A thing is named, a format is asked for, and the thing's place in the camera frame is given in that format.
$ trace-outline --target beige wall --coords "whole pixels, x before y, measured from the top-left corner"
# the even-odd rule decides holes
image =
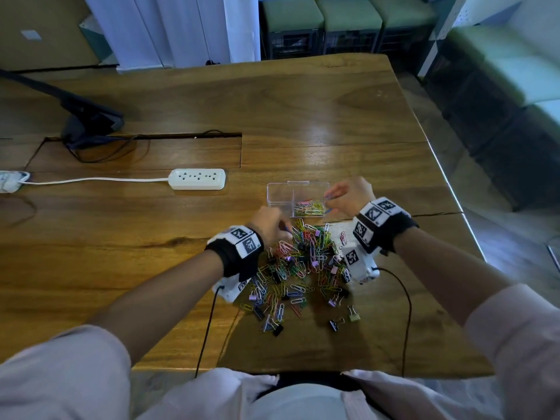
[[[0,0],[0,68],[87,66],[99,61],[78,24],[90,10],[84,0]],[[42,41],[30,41],[34,29]]]

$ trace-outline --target forearm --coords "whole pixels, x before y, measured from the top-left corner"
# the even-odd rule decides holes
[[[513,284],[484,261],[418,228],[393,241],[396,253],[461,326],[493,294]]]
[[[118,337],[134,365],[192,310],[222,275],[220,257],[211,250],[204,251],[120,296],[87,323]]]

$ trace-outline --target person's left hand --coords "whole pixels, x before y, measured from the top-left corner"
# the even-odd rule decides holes
[[[292,239],[290,219],[278,208],[261,207],[247,223],[247,227],[259,233],[265,249],[279,240],[291,241]]]

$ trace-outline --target light pink shirt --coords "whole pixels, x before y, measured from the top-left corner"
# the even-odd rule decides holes
[[[560,418],[560,310],[517,284],[480,305],[465,332],[496,369],[505,418]],[[130,358],[114,335],[95,326],[77,327],[0,366],[0,418],[127,419],[129,373]],[[379,371],[344,374],[360,381],[363,392],[395,419],[500,418],[413,380]],[[215,368],[169,391],[141,418],[249,420],[256,396],[277,381],[276,376]],[[310,401],[334,398],[350,420],[382,418],[362,391],[321,392],[312,389]]]

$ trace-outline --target hand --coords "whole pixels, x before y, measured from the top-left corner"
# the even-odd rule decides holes
[[[354,177],[333,185],[325,193],[325,205],[332,213],[342,212],[355,217],[361,209],[375,199],[371,184],[363,177]]]
[[[290,219],[278,208],[261,207],[248,222],[247,227],[259,233],[265,249],[279,240],[291,241],[292,239]]]

